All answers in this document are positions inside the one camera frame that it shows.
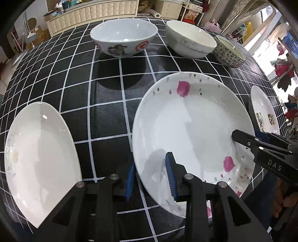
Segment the pink flower white plate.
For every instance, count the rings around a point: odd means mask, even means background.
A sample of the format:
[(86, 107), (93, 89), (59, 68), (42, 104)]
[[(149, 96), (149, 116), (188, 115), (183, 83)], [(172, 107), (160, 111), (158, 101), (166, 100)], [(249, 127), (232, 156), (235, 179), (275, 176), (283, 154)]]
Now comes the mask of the pink flower white plate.
[(226, 182), (241, 196), (255, 168), (252, 152), (232, 132), (254, 134), (246, 108), (215, 78), (194, 72), (167, 75), (150, 87), (136, 111), (133, 158), (146, 191), (163, 209), (185, 217), (170, 192), (165, 157), (204, 182)]

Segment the white bowl red figures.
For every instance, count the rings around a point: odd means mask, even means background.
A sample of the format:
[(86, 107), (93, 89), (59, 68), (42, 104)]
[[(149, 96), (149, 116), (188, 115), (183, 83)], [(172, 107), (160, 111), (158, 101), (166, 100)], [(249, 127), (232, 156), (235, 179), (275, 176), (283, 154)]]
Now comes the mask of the white bowl red figures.
[(143, 51), (157, 35), (153, 23), (141, 19), (115, 19), (96, 25), (90, 37), (98, 49), (115, 58), (128, 58)]

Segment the plain white plate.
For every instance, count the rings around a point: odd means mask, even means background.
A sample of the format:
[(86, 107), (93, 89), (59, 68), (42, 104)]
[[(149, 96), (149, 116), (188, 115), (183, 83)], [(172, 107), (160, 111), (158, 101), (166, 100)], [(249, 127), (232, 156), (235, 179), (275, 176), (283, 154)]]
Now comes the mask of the plain white plate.
[(45, 102), (31, 103), (17, 114), (4, 146), (4, 166), (11, 195), (35, 228), (82, 181), (70, 130)]

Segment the white metal shelf rack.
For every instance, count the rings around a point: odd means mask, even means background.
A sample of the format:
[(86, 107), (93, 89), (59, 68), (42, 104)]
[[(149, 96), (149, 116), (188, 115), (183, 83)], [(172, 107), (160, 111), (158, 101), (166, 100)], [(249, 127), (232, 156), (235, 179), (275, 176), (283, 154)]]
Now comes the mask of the white metal shelf rack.
[(183, 1), (178, 21), (198, 26), (209, 7), (210, 1)]

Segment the black white grid tablecloth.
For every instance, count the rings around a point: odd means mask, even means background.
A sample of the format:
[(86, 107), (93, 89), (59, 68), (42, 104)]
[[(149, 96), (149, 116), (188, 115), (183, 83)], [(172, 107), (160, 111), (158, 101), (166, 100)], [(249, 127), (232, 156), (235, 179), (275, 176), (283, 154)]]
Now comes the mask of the black white grid tablecloth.
[[(200, 60), (176, 54), (165, 38), (165, 20), (147, 19), (158, 33), (131, 58), (101, 53), (90, 38), (100, 22), (67, 30), (27, 53), (12, 77), (1, 104), (1, 241), (30, 241), (36, 228), (17, 207), (6, 181), (4, 145), (16, 115), (28, 104), (44, 101), (66, 121), (79, 157), (82, 178), (97, 182), (132, 163), (131, 131), (146, 91), (171, 73), (190, 71), (211, 76), (232, 90), (248, 109), (250, 90), (259, 86), (269, 97), (281, 135), (286, 120), (264, 72), (245, 52), (240, 69), (226, 68), (213, 54)], [(116, 203), (120, 241), (184, 241), (184, 219), (159, 207), (135, 179), (129, 202)]]

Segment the small patterned bowl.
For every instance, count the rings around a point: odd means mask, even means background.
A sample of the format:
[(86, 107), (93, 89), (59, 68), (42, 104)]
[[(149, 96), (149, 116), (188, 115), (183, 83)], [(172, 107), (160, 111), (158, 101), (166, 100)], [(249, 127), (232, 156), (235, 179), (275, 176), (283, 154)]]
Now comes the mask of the small patterned bowl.
[(239, 68), (246, 62), (245, 55), (230, 40), (221, 35), (214, 37), (217, 47), (213, 54), (218, 62), (229, 68)]

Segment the pink gift bag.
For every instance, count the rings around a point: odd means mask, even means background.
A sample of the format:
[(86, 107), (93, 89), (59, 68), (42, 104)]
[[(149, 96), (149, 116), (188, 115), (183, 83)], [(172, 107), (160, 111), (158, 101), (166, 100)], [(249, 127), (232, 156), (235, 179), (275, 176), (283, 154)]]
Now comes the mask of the pink gift bag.
[(222, 32), (220, 25), (215, 20), (213, 20), (212, 22), (206, 21), (204, 28), (216, 33)]

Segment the blue plastic basket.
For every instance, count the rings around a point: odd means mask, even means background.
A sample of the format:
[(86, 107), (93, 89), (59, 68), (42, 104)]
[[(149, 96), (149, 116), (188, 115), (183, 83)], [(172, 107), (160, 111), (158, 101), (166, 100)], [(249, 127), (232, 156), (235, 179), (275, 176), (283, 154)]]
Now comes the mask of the blue plastic basket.
[(287, 31), (287, 35), (282, 39), (282, 42), (289, 49), (289, 52), (295, 57), (298, 58), (298, 42), (294, 37)]

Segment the white paper roll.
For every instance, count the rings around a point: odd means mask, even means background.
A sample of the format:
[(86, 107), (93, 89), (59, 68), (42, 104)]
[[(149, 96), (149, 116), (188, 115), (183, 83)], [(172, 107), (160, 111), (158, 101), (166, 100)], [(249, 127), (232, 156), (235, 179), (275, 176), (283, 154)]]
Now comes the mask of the white paper roll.
[(159, 19), (161, 17), (160, 13), (158, 13), (154, 9), (149, 9), (148, 13), (151, 14), (153, 17), (157, 18), (157, 19)]

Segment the cream tufted tv cabinet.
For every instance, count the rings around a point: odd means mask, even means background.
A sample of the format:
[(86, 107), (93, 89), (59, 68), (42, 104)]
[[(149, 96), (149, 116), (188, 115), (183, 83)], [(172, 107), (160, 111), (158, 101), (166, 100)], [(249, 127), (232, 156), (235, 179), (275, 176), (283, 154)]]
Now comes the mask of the cream tufted tv cabinet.
[(89, 1), (66, 9), (47, 21), (51, 37), (75, 27), (103, 20), (137, 16), (139, 1)]

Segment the small floral white plate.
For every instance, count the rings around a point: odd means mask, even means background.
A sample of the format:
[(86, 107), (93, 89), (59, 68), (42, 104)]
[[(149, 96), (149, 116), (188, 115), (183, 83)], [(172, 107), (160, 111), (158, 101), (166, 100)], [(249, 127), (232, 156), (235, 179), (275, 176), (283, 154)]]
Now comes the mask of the small floral white plate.
[(253, 114), (261, 132), (280, 134), (277, 116), (267, 95), (254, 85), (250, 93)]

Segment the cream white bowl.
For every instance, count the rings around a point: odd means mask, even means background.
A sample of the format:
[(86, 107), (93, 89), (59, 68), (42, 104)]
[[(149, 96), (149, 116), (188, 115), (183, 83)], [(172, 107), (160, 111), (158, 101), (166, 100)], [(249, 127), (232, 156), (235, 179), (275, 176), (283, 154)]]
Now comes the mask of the cream white bowl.
[(168, 45), (185, 58), (204, 58), (217, 47), (217, 42), (209, 33), (189, 23), (170, 20), (165, 31)]

